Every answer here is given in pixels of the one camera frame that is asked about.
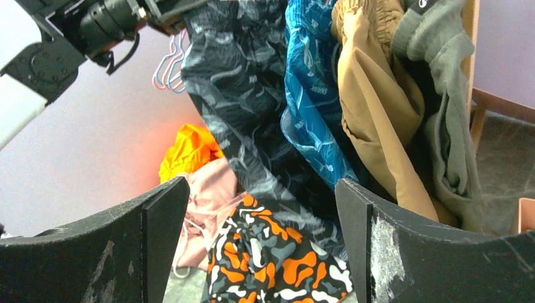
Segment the khaki garment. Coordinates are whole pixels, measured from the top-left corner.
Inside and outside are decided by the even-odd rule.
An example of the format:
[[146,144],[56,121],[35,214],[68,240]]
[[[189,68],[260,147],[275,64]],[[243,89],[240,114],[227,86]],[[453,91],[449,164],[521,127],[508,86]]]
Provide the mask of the khaki garment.
[[402,16],[396,0],[339,0],[334,6],[331,33],[343,45],[338,62],[342,125],[366,168],[398,205],[438,221],[404,149],[421,124],[424,104],[420,89],[389,51]]

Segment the pink garment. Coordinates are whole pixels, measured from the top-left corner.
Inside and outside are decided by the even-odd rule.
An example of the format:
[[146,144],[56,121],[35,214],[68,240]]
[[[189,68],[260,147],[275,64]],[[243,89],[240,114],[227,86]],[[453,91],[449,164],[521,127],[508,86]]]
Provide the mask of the pink garment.
[[173,268],[191,266],[207,270],[208,250],[219,228],[247,193],[237,193],[238,180],[225,158],[180,175],[187,179],[190,195]]

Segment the pile of clothes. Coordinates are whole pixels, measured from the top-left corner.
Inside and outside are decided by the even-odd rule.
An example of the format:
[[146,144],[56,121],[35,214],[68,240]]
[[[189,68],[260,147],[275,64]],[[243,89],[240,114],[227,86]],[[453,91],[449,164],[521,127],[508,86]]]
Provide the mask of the pile of clothes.
[[347,296],[341,178],[482,232],[464,3],[210,0],[184,15],[182,79],[207,129],[181,129],[160,176],[191,185],[175,264],[207,269],[203,302]]

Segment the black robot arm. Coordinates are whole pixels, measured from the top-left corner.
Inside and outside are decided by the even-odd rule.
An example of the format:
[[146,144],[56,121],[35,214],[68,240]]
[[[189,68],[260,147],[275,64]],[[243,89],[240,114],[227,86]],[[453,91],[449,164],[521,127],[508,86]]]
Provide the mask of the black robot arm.
[[[74,83],[87,59],[112,74],[132,57],[138,31],[148,25],[165,35],[183,28],[182,14],[207,0],[15,0],[38,25],[42,41],[25,47],[2,70],[50,105]],[[132,49],[115,62],[112,48]]]

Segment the blue garment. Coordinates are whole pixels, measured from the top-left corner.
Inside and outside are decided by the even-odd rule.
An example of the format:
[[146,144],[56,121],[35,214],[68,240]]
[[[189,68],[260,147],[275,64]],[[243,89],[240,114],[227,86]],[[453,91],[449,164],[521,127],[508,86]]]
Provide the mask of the blue garment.
[[331,35],[336,0],[290,0],[286,9],[288,56],[281,118],[286,139],[332,190],[340,178],[359,182],[366,171],[341,125],[336,73],[340,44]]

